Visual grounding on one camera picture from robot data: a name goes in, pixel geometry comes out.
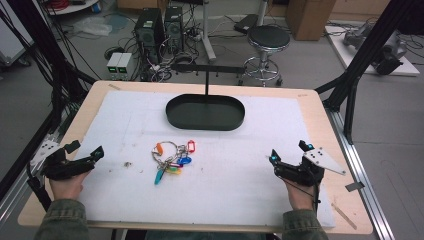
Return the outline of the black key rack with tray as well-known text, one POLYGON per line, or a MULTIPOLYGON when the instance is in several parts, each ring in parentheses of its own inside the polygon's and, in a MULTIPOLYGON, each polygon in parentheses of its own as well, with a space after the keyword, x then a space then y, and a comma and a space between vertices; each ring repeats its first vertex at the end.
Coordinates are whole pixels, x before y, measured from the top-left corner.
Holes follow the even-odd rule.
POLYGON ((171 99, 165 108, 168 122, 179 129, 232 131, 240 127, 245 117, 245 107, 238 99, 209 93, 209 73, 236 73, 242 75, 242 67, 172 64, 178 72, 203 71, 205 92, 203 94, 182 94, 171 99))

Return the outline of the grey monitor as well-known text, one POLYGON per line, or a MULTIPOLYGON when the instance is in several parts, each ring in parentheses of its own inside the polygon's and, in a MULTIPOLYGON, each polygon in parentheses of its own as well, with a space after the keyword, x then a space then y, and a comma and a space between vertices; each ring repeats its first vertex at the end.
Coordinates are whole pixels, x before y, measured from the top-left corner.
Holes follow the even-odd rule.
MULTIPOLYGON (((11 21, 11 24, 30 45, 33 44, 30 35, 6 0, 0 0, 0 13, 3 13, 6 19, 11 21)), ((25 47, 0 17, 0 65, 11 66, 24 52, 25 47)))

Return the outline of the white power supply unit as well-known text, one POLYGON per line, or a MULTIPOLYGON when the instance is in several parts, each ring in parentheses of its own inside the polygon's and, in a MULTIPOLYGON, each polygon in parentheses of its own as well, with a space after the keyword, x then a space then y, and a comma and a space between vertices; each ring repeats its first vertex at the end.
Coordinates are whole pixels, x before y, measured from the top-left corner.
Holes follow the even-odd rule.
POLYGON ((119 78, 121 80, 129 80, 132 67, 133 67, 132 54, 123 53, 117 65, 119 78))
POLYGON ((121 53, 113 53, 107 63, 107 69, 112 80, 117 80, 119 77, 117 65, 119 64, 121 53))

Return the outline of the thin wooden strip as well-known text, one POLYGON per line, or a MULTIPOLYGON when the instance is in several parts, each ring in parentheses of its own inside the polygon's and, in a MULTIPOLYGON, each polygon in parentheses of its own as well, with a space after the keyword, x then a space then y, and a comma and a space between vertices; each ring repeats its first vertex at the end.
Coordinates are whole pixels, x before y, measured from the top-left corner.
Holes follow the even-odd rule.
POLYGON ((335 203, 331 203, 331 206, 354 230, 357 230, 357 225, 335 203))

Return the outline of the black flat box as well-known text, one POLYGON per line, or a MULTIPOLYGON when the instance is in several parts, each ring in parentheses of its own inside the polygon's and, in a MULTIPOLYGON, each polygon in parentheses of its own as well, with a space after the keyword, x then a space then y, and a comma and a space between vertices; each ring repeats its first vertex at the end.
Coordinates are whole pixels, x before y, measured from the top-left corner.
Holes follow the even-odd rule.
POLYGON ((246 34, 252 27, 257 24, 257 20, 257 14, 248 14, 234 25, 234 30, 246 34))

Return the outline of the round white table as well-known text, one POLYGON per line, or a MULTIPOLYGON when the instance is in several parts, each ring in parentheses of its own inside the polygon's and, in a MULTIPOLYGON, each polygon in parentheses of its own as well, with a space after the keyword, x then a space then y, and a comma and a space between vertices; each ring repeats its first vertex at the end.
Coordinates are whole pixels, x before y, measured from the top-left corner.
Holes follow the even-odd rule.
POLYGON ((50 0, 45 4, 48 12, 63 15, 91 8, 100 0, 50 0))

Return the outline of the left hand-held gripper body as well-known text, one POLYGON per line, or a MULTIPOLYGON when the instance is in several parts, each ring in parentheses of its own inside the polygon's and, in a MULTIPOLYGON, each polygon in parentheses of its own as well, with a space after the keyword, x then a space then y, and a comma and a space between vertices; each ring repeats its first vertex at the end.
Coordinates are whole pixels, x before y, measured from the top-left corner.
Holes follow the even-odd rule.
POLYGON ((90 155, 77 160, 68 160, 64 146, 46 140, 31 159, 30 165, 36 166, 41 163, 41 175, 52 180, 70 179, 95 168, 96 163, 90 161, 90 155))

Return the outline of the white table leg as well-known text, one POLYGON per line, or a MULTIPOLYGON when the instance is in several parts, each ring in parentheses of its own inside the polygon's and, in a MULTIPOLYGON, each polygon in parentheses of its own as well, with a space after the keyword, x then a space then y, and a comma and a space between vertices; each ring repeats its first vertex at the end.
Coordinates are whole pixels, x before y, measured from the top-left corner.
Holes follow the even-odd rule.
POLYGON ((207 57, 208 57, 208 61, 209 62, 214 62, 216 60, 216 55, 214 52, 214 49, 212 47, 212 44, 209 40, 209 24, 208 24, 208 20, 209 20, 209 0, 202 0, 202 32, 201 32, 201 40, 204 46, 204 49, 206 51, 207 57))

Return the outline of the aluminium frame rail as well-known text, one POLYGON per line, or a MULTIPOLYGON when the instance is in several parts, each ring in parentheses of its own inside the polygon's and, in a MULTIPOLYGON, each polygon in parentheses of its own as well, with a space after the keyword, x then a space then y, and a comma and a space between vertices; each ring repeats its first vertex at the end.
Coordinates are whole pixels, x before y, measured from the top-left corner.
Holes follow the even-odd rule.
POLYGON ((30 161, 46 140, 60 142, 80 106, 79 103, 67 104, 63 110, 59 111, 57 125, 54 125, 55 111, 52 110, 0 180, 0 231, 11 219, 19 202, 27 194, 35 195, 42 212, 45 212, 51 205, 52 199, 47 192, 45 178, 41 175, 41 163, 31 166, 30 161))
POLYGON ((356 184, 355 189, 359 192, 367 214, 373 225, 374 233, 378 240, 395 240, 392 229, 380 206, 372 184, 362 164, 360 156, 354 146, 343 133, 344 120, 339 112, 326 111, 333 130, 345 155, 350 173, 356 184))

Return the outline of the large black computer tower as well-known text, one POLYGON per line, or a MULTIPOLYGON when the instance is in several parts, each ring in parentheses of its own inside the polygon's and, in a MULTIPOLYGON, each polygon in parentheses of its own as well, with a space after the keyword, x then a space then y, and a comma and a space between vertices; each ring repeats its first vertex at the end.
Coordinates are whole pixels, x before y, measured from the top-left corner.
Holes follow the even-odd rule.
POLYGON ((134 28, 137 43, 149 58, 149 61, 158 64, 162 61, 161 44, 165 41, 165 32, 162 22, 162 12, 159 8, 144 8, 134 28))

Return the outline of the clear plastic bag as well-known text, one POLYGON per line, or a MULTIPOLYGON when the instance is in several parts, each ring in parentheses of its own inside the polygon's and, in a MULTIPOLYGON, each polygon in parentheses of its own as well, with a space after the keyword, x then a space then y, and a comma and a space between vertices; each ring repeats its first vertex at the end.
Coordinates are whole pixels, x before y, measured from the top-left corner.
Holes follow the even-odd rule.
POLYGON ((87 17, 74 24, 76 31, 96 35, 108 36, 112 32, 112 26, 106 23, 103 17, 87 17))

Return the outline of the brown cardboard box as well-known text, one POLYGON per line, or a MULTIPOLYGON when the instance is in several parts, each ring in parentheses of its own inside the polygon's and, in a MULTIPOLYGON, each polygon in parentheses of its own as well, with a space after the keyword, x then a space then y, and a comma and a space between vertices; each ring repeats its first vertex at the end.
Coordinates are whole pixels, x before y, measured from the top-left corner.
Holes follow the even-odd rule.
POLYGON ((318 41, 336 0, 289 0, 286 22, 297 41, 318 41))

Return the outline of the white foam mat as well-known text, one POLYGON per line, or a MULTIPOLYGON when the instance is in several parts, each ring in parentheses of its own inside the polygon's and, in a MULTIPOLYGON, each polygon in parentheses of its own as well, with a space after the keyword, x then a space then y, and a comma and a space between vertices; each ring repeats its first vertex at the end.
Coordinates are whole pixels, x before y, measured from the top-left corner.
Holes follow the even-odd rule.
POLYGON ((241 97, 246 115, 233 131, 173 127, 170 93, 108 93, 77 155, 104 157, 80 196, 93 222, 278 226, 287 192, 268 158, 297 165, 309 139, 300 104, 241 97))

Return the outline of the black metal frame post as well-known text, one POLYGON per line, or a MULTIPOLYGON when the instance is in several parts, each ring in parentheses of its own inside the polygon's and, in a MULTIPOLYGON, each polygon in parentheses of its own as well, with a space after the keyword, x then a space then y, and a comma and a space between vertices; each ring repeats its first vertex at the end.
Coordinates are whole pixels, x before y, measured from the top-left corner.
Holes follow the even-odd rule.
POLYGON ((37 9, 37 2, 33 0, 6 0, 6 2, 33 40, 33 44, 23 37, 2 10, 0 18, 18 38, 37 64, 46 82, 52 87, 50 129, 61 129, 65 132, 88 94, 87 85, 93 85, 96 79, 81 71, 73 59, 68 60, 64 55, 43 13, 37 9))
POLYGON ((324 107, 332 112, 338 112, 341 104, 347 100, 343 135, 350 145, 353 144, 352 125, 359 80, 417 2, 418 0, 390 0, 347 69, 336 79, 315 89, 318 94, 333 89, 330 96, 323 101, 324 107))

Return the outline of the person's left hand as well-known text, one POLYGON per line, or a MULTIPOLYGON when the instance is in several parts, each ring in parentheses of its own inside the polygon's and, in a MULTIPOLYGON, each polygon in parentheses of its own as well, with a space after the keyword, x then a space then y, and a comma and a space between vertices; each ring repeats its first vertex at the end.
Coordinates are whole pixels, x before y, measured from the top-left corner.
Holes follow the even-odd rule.
POLYGON ((84 179, 89 175, 89 172, 79 174, 66 180, 49 180, 50 187, 55 200, 71 199, 77 200, 80 193, 83 191, 84 179))

